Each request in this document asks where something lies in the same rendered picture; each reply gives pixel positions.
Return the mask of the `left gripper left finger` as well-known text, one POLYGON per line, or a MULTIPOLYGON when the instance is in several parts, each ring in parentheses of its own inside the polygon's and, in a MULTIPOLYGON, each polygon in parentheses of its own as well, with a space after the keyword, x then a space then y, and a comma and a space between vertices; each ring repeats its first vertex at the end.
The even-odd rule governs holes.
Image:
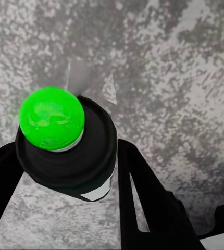
POLYGON ((0 147, 0 219, 23 173, 15 142, 0 147))

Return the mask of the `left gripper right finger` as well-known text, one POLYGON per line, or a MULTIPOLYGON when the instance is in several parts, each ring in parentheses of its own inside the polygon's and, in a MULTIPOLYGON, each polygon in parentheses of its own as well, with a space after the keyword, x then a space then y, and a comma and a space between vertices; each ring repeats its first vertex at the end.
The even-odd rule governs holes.
POLYGON ((121 250, 205 250, 139 149, 117 145, 121 250), (130 174, 150 232, 138 230, 130 174))

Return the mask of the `insectifuge atomizer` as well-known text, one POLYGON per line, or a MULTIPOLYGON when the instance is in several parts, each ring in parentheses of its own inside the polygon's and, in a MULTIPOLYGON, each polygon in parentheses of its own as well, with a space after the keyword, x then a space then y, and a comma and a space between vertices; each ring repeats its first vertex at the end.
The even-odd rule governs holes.
POLYGON ((86 202, 110 192, 117 161, 109 113, 80 95, 98 81, 92 66, 73 60, 66 90, 45 87, 24 101, 15 140, 17 158, 36 183, 86 202))

